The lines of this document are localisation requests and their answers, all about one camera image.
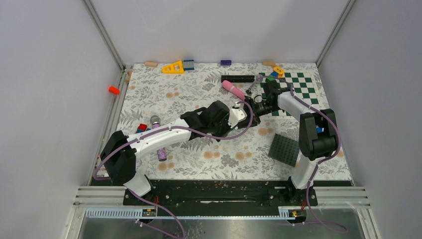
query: checkerboard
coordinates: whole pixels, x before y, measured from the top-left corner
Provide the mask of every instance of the checkerboard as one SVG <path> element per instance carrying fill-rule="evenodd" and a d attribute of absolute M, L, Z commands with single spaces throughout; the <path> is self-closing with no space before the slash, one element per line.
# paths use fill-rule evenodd
<path fill-rule="evenodd" d="M 313 74 L 308 72 L 285 72 L 282 79 L 293 83 L 293 88 L 298 97 L 302 98 L 306 103 L 311 104 L 316 109 L 321 109 L 318 100 L 318 87 L 315 84 L 315 78 Z M 262 99 L 266 99 L 263 86 L 266 81 L 270 80 L 274 80 L 274 78 L 268 77 L 263 79 L 259 86 L 258 92 L 260 92 Z M 275 81 L 277 81 L 280 88 L 287 87 L 286 83 L 280 83 L 279 80 Z M 283 112 L 282 110 L 261 116 L 262 119 L 279 119 L 280 117 L 293 118 L 293 116 L 291 116 L 288 112 Z"/>

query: microphone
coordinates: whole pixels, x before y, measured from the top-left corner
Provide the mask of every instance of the microphone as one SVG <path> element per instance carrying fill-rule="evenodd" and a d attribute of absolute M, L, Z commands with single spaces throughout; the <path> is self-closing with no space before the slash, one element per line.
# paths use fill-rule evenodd
<path fill-rule="evenodd" d="M 160 127 L 160 117 L 158 116 L 151 116 L 151 124 L 152 124 L 152 128 L 157 128 Z M 167 160 L 167 154 L 166 154 L 166 149 L 165 148 L 160 148 L 157 150 L 157 155 L 158 155 L 158 161 L 162 162 L 162 161 L 166 161 Z"/>
<path fill-rule="evenodd" d="M 245 100 L 245 93 L 243 93 L 243 91 L 239 90 L 239 88 L 234 86 L 231 82 L 223 81 L 221 85 L 223 86 L 223 88 L 230 91 L 232 94 L 239 97 L 241 100 L 243 100 L 243 101 Z"/>

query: yellow ring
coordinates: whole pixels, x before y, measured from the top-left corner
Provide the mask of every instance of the yellow ring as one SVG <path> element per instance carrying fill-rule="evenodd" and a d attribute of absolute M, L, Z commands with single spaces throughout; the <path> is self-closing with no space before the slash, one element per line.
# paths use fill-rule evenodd
<path fill-rule="evenodd" d="M 284 74 L 283 69 L 281 69 L 281 67 L 279 67 L 279 66 L 274 67 L 274 71 L 277 72 L 278 74 L 281 74 L 281 75 Z"/>

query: gray wall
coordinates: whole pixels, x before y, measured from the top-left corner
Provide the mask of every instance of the gray wall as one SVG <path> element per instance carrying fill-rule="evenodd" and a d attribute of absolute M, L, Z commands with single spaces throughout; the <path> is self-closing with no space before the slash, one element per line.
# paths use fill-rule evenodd
<path fill-rule="evenodd" d="M 0 238 L 59 238 L 119 70 L 80 0 L 0 2 Z"/>
<path fill-rule="evenodd" d="M 421 11 L 419 0 L 357 1 L 319 69 L 384 239 L 422 234 Z"/>
<path fill-rule="evenodd" d="M 126 64 L 315 62 L 347 0 L 93 0 Z"/>

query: gray floor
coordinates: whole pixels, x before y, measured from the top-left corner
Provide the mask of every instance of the gray floor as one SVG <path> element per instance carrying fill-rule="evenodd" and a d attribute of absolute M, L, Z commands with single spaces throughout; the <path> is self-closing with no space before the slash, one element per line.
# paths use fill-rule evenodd
<path fill-rule="evenodd" d="M 348 234 L 338 234 L 322 225 L 287 226 L 286 221 L 276 220 L 182 220 L 188 239 L 360 239 L 365 238 L 357 214 L 352 210 L 323 210 L 319 218 L 345 225 Z M 307 222 L 314 221 L 308 215 Z M 174 220 L 154 220 L 151 225 L 181 236 Z M 84 220 L 80 239 L 166 239 L 159 232 L 134 224 L 134 220 L 93 219 Z"/>

